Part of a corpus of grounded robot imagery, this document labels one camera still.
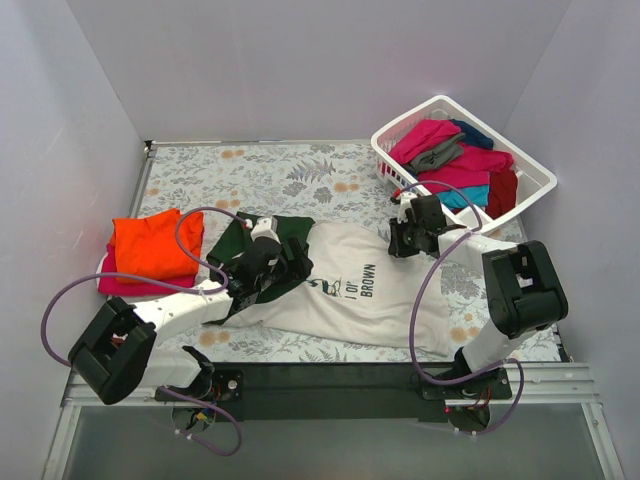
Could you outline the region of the white green raglan t-shirt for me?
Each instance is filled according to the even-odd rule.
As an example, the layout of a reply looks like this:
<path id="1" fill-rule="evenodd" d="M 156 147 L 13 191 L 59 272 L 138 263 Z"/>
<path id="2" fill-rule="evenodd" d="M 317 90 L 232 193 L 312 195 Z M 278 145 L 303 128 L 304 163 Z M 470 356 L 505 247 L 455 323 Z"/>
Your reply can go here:
<path id="1" fill-rule="evenodd" d="M 307 237 L 309 277 L 290 291 L 226 320 L 230 327 L 269 328 L 382 347 L 408 346 L 418 288 L 432 265 L 424 255 L 398 259 L 372 231 L 318 221 Z M 436 273 L 419 308 L 416 346 L 449 351 L 449 304 Z"/>

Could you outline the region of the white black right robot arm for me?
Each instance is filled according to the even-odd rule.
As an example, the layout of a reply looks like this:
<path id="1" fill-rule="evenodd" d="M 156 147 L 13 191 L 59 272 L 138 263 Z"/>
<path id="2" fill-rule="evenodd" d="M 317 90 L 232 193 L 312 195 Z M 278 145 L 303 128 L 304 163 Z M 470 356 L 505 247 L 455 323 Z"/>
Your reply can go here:
<path id="1" fill-rule="evenodd" d="M 395 218 L 389 224 L 391 256 L 408 258 L 425 253 L 435 259 L 418 288 L 409 320 L 409 353 L 422 381 L 454 387 L 464 397 L 475 397 L 488 386 L 488 373 L 503 367 L 524 340 L 567 317 L 568 300 L 543 243 L 499 241 L 458 225 L 428 230 L 415 220 Z M 449 370 L 452 377 L 438 379 L 420 366 L 416 328 L 423 296 L 447 260 L 484 277 L 490 320 L 458 350 Z"/>

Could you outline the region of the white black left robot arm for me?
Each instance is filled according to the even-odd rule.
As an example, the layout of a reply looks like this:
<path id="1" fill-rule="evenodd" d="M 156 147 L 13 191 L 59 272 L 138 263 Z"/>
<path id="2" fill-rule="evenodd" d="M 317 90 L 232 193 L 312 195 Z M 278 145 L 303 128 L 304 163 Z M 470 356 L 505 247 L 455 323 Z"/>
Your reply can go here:
<path id="1" fill-rule="evenodd" d="M 210 396 L 215 367 L 191 346 L 169 350 L 164 342 L 191 328 L 221 324 L 279 287 L 305 280 L 312 271 L 308 246 L 261 237 L 223 267 L 225 286 L 206 280 L 195 293 L 128 303 L 108 300 L 71 348 L 68 360 L 106 405 L 139 387 L 157 389 L 157 399 L 176 392 L 193 400 Z"/>

